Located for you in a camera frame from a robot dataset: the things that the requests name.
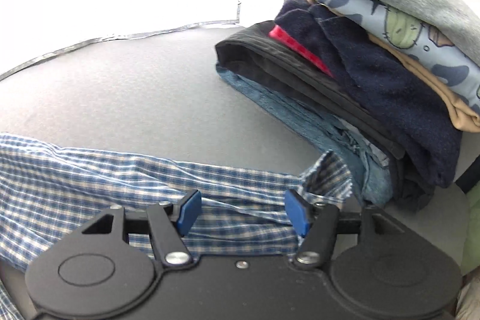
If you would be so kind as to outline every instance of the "blue plaid shirt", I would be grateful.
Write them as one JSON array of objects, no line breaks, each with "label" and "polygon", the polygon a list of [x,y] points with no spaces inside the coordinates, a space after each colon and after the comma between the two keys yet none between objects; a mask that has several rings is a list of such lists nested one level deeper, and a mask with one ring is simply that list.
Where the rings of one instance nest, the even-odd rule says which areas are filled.
[{"label": "blue plaid shirt", "polygon": [[[309,202],[341,207],[351,186],[350,171],[333,152],[293,176],[60,148],[0,133],[0,259],[25,271],[42,251],[112,204],[145,209],[176,202],[192,189],[202,193],[202,215],[184,238],[194,256],[288,254],[298,240],[284,211],[285,191],[296,188]],[[148,238],[130,237],[132,246],[151,254]],[[22,319],[1,282],[0,318]]]}]

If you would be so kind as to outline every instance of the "screw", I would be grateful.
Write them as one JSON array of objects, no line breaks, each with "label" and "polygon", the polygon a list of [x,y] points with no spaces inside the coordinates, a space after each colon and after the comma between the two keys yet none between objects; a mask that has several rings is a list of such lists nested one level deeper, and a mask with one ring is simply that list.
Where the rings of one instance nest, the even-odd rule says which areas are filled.
[{"label": "screw", "polygon": [[165,260],[170,264],[186,264],[190,261],[190,255],[181,251],[170,252],[165,256]]},{"label": "screw", "polygon": [[248,262],[245,260],[239,260],[237,263],[235,263],[235,266],[237,266],[239,269],[248,269]]},{"label": "screw", "polygon": [[297,256],[297,260],[303,264],[314,264],[320,260],[320,255],[313,251],[305,251]]}]

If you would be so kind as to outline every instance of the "circular cap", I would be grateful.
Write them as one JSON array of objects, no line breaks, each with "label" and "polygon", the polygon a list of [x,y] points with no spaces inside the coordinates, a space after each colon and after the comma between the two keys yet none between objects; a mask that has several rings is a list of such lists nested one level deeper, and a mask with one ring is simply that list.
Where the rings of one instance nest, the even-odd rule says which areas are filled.
[{"label": "circular cap", "polygon": [[447,255],[428,243],[417,244],[395,238],[361,243],[332,262],[332,282],[366,314],[386,318],[431,315],[455,298],[461,274]]},{"label": "circular cap", "polygon": [[186,252],[170,252],[165,256],[165,260],[174,265],[179,265],[179,264],[186,264],[190,260],[190,255],[188,255]]},{"label": "circular cap", "polygon": [[115,272],[115,264],[106,256],[96,254],[75,255],[58,268],[60,277],[74,286],[92,286],[102,283]]},{"label": "circular cap", "polygon": [[297,260],[303,264],[314,264],[318,262],[319,259],[320,259],[320,255],[313,251],[301,252],[297,256]]},{"label": "circular cap", "polygon": [[235,266],[237,266],[238,269],[248,269],[249,264],[245,260],[239,260],[235,263]]}]

